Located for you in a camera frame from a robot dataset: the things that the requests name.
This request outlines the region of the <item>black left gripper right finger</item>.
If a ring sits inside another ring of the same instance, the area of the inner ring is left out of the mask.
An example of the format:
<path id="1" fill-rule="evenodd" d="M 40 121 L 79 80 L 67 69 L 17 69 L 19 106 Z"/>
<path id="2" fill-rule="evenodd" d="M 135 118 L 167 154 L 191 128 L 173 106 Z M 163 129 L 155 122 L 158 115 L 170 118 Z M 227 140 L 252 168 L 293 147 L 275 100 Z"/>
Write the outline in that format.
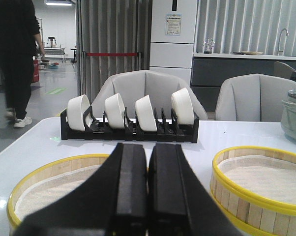
<path id="1" fill-rule="evenodd" d="M 181 145 L 156 144 L 148 171 L 150 236 L 239 236 L 188 164 Z"/>

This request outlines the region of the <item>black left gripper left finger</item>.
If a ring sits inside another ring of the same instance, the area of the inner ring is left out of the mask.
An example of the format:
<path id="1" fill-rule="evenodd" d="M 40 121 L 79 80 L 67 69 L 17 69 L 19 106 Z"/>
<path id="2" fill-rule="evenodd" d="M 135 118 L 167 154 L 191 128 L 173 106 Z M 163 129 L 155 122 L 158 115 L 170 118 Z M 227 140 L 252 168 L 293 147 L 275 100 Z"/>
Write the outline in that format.
<path id="1" fill-rule="evenodd" d="M 85 182 L 27 216 L 16 236 L 144 236 L 147 162 L 142 145 L 118 143 Z"/>

